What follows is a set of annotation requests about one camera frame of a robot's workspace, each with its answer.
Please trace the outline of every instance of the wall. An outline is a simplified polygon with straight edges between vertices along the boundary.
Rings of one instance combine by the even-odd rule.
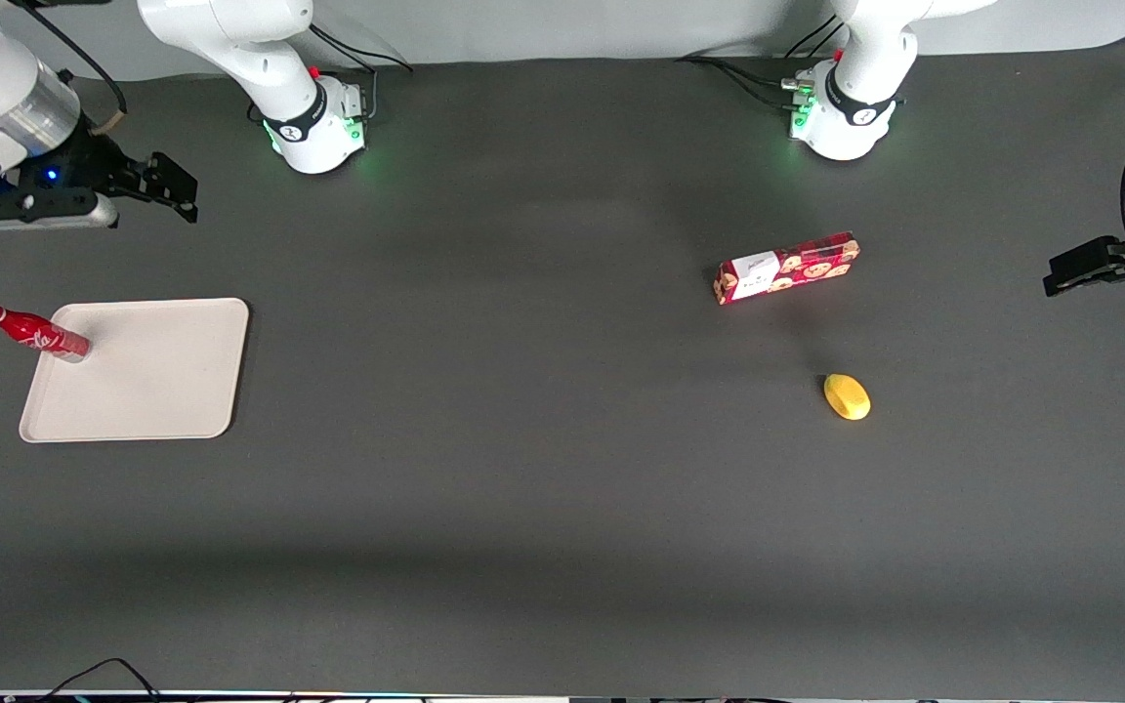
[[[214,71],[153,39],[134,0],[46,13],[117,79]],[[318,22],[341,39],[393,45],[414,63],[677,56],[719,45],[736,54],[782,52],[830,13],[822,0],[316,0]],[[50,65],[92,75],[22,12],[9,10],[3,26]],[[1084,48],[1125,36],[1125,0],[1001,0],[915,30],[924,54]],[[336,56],[312,36],[295,45],[304,56]]]

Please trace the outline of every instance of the white tray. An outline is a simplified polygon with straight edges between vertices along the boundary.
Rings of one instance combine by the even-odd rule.
[[[233,420],[250,308],[242,299],[76,303],[51,319],[90,339],[76,364],[37,360],[25,441],[209,440]]]

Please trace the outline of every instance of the coca-cola bottle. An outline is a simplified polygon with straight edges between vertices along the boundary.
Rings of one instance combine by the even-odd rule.
[[[0,328],[27,348],[51,352],[74,364],[90,352],[89,339],[33,313],[17,313],[0,306]]]

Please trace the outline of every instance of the box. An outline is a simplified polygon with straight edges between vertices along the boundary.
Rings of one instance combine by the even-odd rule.
[[[714,274],[714,297],[724,306],[734,299],[845,276],[861,252],[853,233],[843,232],[786,249],[731,259],[720,263]]]

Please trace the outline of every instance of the yellow fruit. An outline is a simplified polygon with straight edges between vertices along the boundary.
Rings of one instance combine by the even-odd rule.
[[[865,418],[871,412],[871,399],[866,388],[854,377],[844,373],[831,373],[822,381],[822,395],[836,414],[846,420]]]

